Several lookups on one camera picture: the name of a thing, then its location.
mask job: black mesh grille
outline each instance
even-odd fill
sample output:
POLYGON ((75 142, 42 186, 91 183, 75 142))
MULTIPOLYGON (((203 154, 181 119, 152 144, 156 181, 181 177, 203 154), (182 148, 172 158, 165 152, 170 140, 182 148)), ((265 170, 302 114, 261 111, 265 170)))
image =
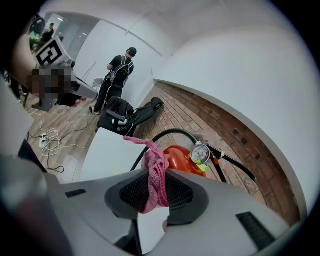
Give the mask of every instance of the black mesh grille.
POLYGON ((170 206, 170 213, 178 212, 186 207, 194 198, 194 192, 189 186, 168 173, 165 174, 165 191, 170 206))
POLYGON ((149 172, 120 190, 120 198, 127 205, 141 212, 149 198, 149 172))
POLYGON ((241 222, 244 229, 258 247, 259 250, 271 245, 275 238, 266 230, 259 220, 251 212, 237 214, 236 217, 241 222))
POLYGON ((84 190, 83 188, 80 188, 80 189, 77 189, 77 190, 66 192, 65 195, 66 195, 67 198, 74 198, 74 197, 82 195, 84 193, 87 193, 87 191, 84 190))

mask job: wooden floor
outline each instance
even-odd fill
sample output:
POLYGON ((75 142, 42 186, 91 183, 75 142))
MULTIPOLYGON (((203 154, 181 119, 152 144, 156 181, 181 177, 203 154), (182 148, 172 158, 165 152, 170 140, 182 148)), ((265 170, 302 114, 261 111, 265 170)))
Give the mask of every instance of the wooden floor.
MULTIPOLYGON (((63 147, 76 144, 84 148, 90 147, 96 135, 95 129, 99 120, 99 117, 94 116, 89 111, 89 107, 92 104, 91 100, 82 102, 78 107, 58 105, 52 108, 49 112, 44 112, 31 107, 32 104, 35 104, 38 101, 39 99, 35 96, 29 96, 26 104, 28 112, 40 114, 42 116, 42 129, 45 131, 48 131, 52 128, 57 129, 60 139, 68 132, 81 130, 86 127, 87 121, 91 118, 88 127, 85 130, 72 132, 61 141, 60 145, 63 147)), ((41 117, 35 114, 31 115, 31 117, 34 119, 34 123, 30 129, 30 135, 33 137, 40 136, 40 134, 43 133, 40 128, 41 117)), ((42 155, 42 149, 39 148, 39 138, 34 139, 30 137, 29 143, 43 166, 48 168, 48 157, 42 155)), ((70 146, 67 148, 62 148, 56 155, 50 156, 49 167, 56 168, 58 166, 63 166, 64 173, 58 173, 52 170, 50 170, 49 173, 56 175, 61 184, 77 182, 81 175, 82 166, 88 153, 88 149, 84 148, 70 146)))

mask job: red object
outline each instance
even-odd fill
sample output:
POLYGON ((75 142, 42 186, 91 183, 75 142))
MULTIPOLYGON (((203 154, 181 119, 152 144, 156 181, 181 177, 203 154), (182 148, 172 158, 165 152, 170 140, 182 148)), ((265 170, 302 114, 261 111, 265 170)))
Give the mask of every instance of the red object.
POLYGON ((190 159, 190 151, 183 146, 170 146, 164 154, 169 155, 169 169, 183 171, 205 177, 205 173, 190 159))

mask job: black chair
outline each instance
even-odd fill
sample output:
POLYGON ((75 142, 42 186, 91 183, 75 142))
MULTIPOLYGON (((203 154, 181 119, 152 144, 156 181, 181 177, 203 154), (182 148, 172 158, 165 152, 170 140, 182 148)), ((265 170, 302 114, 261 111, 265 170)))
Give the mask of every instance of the black chair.
POLYGON ((115 98, 113 96, 106 106, 97 123, 96 132, 99 128, 103 128, 122 136, 132 137, 137 126, 152 118, 164 104, 161 99, 154 97, 143 107, 134 110, 130 104, 121 98, 116 99, 115 106, 112 104, 115 98))

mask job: brick wall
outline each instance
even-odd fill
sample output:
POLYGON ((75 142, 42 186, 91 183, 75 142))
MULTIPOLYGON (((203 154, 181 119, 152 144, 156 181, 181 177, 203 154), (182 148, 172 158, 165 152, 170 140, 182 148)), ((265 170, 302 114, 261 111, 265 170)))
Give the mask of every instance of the brick wall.
MULTIPOLYGON (((262 141, 234 116, 183 89, 158 82, 144 100, 158 97, 164 102, 163 110, 140 125, 135 137, 152 139, 160 132, 182 128, 193 134, 216 132, 230 148, 228 154, 242 162, 257 178, 257 185, 233 165, 222 168, 228 183, 246 190, 262 204, 282 216, 289 225, 300 220, 299 209, 289 181, 279 163, 262 141)), ((175 145, 177 137, 169 134, 157 142, 161 149, 175 145)), ((207 177, 220 180, 214 168, 206 171, 207 177)))

